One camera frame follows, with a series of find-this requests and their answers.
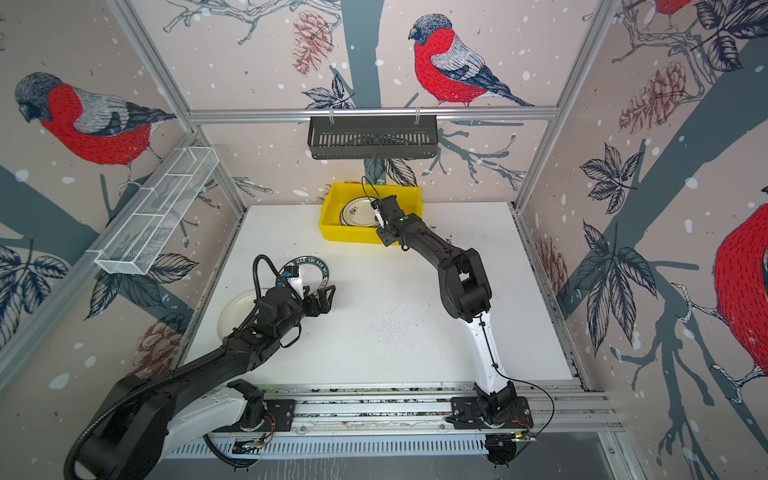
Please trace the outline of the cream plate dark spot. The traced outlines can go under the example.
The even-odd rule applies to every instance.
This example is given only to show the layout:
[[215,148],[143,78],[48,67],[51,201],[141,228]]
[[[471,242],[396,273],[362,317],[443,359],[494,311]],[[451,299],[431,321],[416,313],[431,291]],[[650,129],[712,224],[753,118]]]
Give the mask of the cream plate dark spot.
[[347,227],[376,228],[380,225],[371,200],[360,197],[349,201],[341,210],[340,224]]

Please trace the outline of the large green rim lettered plate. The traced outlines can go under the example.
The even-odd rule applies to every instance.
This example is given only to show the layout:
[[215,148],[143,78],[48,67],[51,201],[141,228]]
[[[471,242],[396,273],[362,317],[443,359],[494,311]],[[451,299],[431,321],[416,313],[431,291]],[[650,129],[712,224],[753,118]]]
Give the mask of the large green rim lettered plate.
[[330,280],[330,269],[326,262],[324,262],[321,258],[313,255],[299,256],[289,260],[281,268],[280,274],[283,274],[290,267],[300,268],[302,265],[310,265],[320,271],[321,281],[318,284],[319,288],[324,288],[328,285]]

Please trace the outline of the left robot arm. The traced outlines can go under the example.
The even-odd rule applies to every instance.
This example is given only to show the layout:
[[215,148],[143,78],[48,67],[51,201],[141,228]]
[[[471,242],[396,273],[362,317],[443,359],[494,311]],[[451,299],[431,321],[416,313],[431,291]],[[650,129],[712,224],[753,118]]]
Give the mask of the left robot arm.
[[242,375],[277,352],[304,317],[328,313],[334,293],[327,286],[299,298],[289,287],[273,287],[220,347],[164,375],[118,381],[68,452],[64,477],[76,478],[82,466],[98,479],[143,479],[200,436],[243,416],[259,424],[261,392]]

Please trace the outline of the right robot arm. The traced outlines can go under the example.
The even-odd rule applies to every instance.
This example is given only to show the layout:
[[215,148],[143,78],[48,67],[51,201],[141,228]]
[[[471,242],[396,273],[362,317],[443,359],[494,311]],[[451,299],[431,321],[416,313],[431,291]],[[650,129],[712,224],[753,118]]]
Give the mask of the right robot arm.
[[436,269],[442,305],[466,331],[481,418],[492,427],[512,421],[518,395],[496,360],[489,315],[492,290],[479,253],[450,244],[418,215],[405,214],[394,195],[374,199],[372,208],[383,245],[397,243],[403,251],[413,250]]

